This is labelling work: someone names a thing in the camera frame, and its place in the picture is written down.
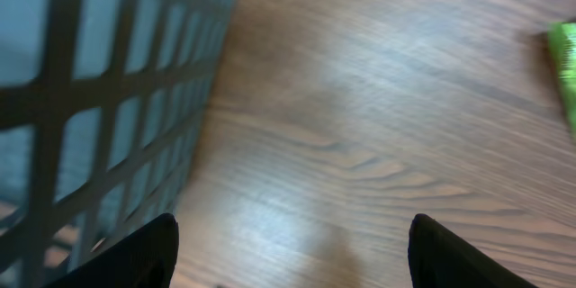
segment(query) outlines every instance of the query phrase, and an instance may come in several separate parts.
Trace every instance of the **green cloth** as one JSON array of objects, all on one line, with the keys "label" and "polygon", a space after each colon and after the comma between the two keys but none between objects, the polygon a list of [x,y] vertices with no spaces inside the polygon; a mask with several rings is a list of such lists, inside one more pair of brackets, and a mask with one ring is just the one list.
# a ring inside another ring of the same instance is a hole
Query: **green cloth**
[{"label": "green cloth", "polygon": [[576,139],[576,23],[554,23],[548,40],[568,123]]}]

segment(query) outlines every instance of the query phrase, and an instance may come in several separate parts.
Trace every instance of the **gray basket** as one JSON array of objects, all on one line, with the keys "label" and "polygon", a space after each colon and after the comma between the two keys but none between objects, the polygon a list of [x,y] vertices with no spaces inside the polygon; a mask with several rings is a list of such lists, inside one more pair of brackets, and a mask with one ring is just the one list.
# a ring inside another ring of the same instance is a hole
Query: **gray basket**
[{"label": "gray basket", "polygon": [[0,287],[175,208],[234,1],[0,0]]}]

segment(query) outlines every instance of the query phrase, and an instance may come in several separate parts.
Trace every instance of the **wooden floor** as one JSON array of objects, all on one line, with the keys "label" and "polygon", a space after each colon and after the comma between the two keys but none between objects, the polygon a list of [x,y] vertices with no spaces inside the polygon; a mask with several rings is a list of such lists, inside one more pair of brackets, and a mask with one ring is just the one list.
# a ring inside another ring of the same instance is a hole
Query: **wooden floor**
[{"label": "wooden floor", "polygon": [[173,287],[411,287],[424,212],[576,286],[576,148],[539,34],[576,0],[239,0]]}]

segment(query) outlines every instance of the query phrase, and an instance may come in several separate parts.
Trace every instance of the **lattice pattern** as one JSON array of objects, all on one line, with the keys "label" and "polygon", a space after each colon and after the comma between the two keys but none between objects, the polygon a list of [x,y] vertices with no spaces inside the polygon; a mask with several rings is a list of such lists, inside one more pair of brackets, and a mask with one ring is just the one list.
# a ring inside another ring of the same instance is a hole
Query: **lattice pattern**
[{"label": "lattice pattern", "polygon": [[0,287],[174,209],[233,2],[0,0]]}]

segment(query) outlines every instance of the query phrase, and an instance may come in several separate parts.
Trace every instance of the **plastic grid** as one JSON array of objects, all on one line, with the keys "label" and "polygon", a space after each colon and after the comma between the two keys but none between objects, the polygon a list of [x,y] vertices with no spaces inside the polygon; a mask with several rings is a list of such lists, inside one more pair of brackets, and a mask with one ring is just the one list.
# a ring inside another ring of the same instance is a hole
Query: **plastic grid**
[{"label": "plastic grid", "polygon": [[[143,222],[174,208],[176,195],[189,172],[203,105],[234,3],[161,0],[147,62],[132,73],[126,67],[139,0],[119,0],[110,64],[101,75],[78,78],[75,57],[79,55],[82,1],[48,0],[39,74],[24,85],[0,85],[0,131],[23,125],[34,128],[26,204],[21,206],[20,219],[0,236],[0,274],[15,271],[17,280],[13,286],[39,287],[47,282],[45,251],[53,243],[55,233],[71,222],[79,229],[79,235],[63,263],[65,272],[115,244]],[[182,28],[176,33],[167,27],[175,4],[184,9]],[[199,28],[190,39],[185,26],[192,23],[199,24]],[[175,48],[166,59],[162,42],[170,32],[176,38]],[[159,105],[156,136],[150,143],[143,143],[150,123],[150,106],[160,89],[165,100]],[[133,97],[139,98],[139,108],[130,150],[126,158],[110,167],[118,111],[123,102]],[[88,181],[57,200],[67,121],[94,108],[99,108],[99,121],[92,172]],[[136,206],[128,206],[137,173],[143,166],[149,167],[143,197]],[[112,204],[118,204],[120,216],[108,224],[113,230],[95,248],[100,230],[98,213],[101,204],[110,203],[111,199],[117,201]]]}]

